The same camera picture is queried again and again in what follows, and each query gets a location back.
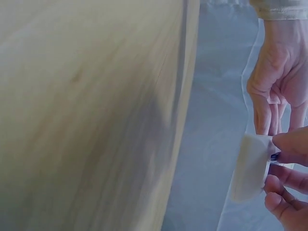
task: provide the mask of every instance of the wrist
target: wrist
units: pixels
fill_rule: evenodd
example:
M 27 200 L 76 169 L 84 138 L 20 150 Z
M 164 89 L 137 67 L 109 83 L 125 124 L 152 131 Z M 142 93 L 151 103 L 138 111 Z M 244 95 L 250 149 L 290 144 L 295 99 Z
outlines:
M 265 39 L 282 44 L 306 43 L 308 20 L 264 21 Z

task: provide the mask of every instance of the fingernail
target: fingernail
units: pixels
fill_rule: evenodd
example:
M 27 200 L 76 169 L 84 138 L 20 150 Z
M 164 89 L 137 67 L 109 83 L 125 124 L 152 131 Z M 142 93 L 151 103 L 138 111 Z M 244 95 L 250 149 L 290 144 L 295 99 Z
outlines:
M 277 161 L 281 152 L 274 153 L 270 156 L 271 161 Z

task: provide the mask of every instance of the wood grain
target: wood grain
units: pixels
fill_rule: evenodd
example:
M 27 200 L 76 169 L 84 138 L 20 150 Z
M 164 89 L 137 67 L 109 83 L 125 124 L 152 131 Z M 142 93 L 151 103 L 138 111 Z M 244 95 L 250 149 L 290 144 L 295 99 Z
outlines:
M 158 231 L 199 0 L 0 2 L 0 230 Z

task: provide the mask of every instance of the finger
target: finger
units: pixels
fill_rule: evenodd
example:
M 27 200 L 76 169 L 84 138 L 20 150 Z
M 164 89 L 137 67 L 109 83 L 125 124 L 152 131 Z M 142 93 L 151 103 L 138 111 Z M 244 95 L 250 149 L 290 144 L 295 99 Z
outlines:
M 278 195 L 282 196 L 284 200 L 292 205 L 296 210 L 300 210 L 307 206 L 306 202 L 302 202 L 297 200 L 292 194 L 290 194 L 280 180 L 273 175 L 268 175 L 265 181 L 264 191 L 268 193 L 277 193 Z
M 257 111 L 258 135 L 269 133 L 271 110 L 267 99 L 272 85 L 282 76 L 285 64 L 285 60 L 277 60 L 276 52 L 269 52 L 270 50 L 265 45 L 261 48 L 257 64 L 247 83 L 247 92 Z
M 286 107 L 286 104 L 285 104 L 285 103 L 279 104 L 279 105 L 278 105 L 278 115 L 279 115 L 279 120 L 278 120 L 278 134 L 279 134 L 279 133 L 282 133 L 281 119 L 282 119 L 282 116 L 283 116 L 283 114 L 284 114 L 285 107 Z
M 308 194 L 308 174 L 279 165 L 271 165 L 269 174 L 278 177 L 280 182 L 289 188 Z
M 265 197 L 265 207 L 282 223 L 283 226 L 289 227 L 291 217 L 296 216 L 297 210 L 287 203 L 282 196 L 270 192 Z
M 282 152 L 280 163 L 297 163 L 308 166 L 308 127 L 280 133 L 272 141 Z
M 270 104 L 271 120 L 269 126 L 269 136 L 277 135 L 279 124 L 279 111 L 277 104 Z
M 301 128 L 304 126 L 307 106 L 308 106 L 307 102 L 304 102 L 303 104 L 297 107 L 294 107 L 291 105 L 289 131 L 292 131 L 296 128 Z
M 266 98 L 260 95 L 251 95 L 251 99 L 254 104 L 257 115 L 256 118 L 256 134 L 268 135 L 270 122 L 271 122 L 271 110 L 270 105 Z

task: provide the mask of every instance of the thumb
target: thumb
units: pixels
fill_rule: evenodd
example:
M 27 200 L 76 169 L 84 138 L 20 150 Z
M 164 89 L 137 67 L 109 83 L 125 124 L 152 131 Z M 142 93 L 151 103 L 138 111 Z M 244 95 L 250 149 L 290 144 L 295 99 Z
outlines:
M 280 163 L 296 163 L 308 166 L 308 127 L 280 133 L 272 138 L 281 150 Z
M 265 207 L 287 228 L 290 227 L 290 220 L 296 216 L 296 210 L 287 203 L 282 196 L 269 192 L 265 197 Z

